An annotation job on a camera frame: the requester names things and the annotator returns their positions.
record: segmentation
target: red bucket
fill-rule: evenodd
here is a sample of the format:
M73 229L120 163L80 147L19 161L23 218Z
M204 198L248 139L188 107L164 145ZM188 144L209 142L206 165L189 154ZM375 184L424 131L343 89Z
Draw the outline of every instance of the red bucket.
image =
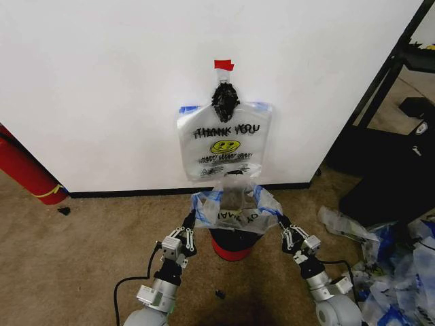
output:
M239 261L247 257L261 234L240 230L210 229L211 244L221 258Z

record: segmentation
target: small black piece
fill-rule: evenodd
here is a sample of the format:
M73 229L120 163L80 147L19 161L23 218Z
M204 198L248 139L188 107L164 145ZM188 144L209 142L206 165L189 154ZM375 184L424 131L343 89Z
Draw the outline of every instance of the small black piece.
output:
M426 97L407 97L399 109L409 117L423 119L427 113L431 114L435 110L435 106Z
M218 298L220 298L220 299L225 299L225 292L220 291L220 290L216 290L216 291L215 291L215 294L216 294L216 296L217 296Z
M240 101L232 84L220 83L216 88L211 104L214 106L220 121L228 122L232 118L234 108L240 104Z
M57 211L59 213L62 213L65 216L67 216L71 212L71 209L69 207L61 207L61 208L57 209Z

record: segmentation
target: red tape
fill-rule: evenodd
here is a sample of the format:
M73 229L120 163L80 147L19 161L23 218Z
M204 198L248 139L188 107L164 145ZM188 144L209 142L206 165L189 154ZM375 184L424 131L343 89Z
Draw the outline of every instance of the red tape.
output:
M231 59L230 60L215 60L215 69L223 69L223 70L232 71L233 68L234 68L234 64L231 63Z

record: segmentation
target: black cable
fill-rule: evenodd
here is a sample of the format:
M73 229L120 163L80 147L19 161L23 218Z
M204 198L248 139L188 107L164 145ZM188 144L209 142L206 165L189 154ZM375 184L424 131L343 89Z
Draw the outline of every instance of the black cable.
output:
M337 264L345 264L346 265L347 271L349 272L349 277L350 277L351 283L352 283L353 298L355 300L355 303L358 306L358 294L356 293L355 283L353 282L352 267L349 265L349 263L345 260L333 260L333 261L319 260L319 261L325 265L337 265Z
M429 248L429 249L435 250L435 248L432 248L432 247L428 246L427 244L422 243L421 241L419 241L419 244L425 246L426 248Z
M131 276L131 277L126 277L123 278L122 280L120 280L118 283L116 283L115 288L114 288L114 306L115 306L115 318L116 318L116 326L120 326L120 311L118 308L118 287L128 281L128 280L147 280L150 278L150 273L151 273L151 265L152 265L152 261L154 259L154 256L156 255L157 251L162 247L161 242L157 242L156 246L154 247L154 250L151 254L150 260L148 261L148 268L147 268L147 274L146 276Z

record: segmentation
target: fire extinguisher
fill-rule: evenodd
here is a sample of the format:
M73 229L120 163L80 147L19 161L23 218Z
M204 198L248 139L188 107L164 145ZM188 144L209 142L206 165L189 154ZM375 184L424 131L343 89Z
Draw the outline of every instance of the fire extinguisher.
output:
M2 125L0 168L44 204L57 204L68 196L63 186Z

